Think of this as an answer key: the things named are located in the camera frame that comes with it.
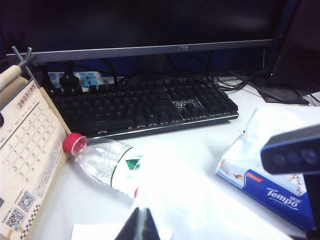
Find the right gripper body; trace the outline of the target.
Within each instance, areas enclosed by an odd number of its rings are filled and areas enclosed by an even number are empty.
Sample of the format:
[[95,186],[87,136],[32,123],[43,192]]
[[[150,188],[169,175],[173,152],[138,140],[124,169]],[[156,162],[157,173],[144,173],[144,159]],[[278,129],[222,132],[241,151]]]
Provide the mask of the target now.
[[306,233],[305,240],[320,239],[320,173],[303,174],[305,187],[308,193],[310,209],[313,215],[315,227]]

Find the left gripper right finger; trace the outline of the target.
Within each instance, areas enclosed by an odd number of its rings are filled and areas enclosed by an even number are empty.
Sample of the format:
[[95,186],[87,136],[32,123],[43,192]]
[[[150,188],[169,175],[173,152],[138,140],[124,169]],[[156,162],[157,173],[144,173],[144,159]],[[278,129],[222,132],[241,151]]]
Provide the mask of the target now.
[[149,208],[142,211],[142,230],[143,240],[160,240],[160,236]]

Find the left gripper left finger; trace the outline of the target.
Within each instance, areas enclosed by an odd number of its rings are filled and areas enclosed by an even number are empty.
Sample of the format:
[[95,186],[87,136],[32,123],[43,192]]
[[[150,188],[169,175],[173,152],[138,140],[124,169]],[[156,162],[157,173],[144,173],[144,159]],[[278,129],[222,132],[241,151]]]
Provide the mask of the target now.
[[142,232],[138,227],[139,216],[140,210],[136,207],[115,237],[115,240],[142,240]]

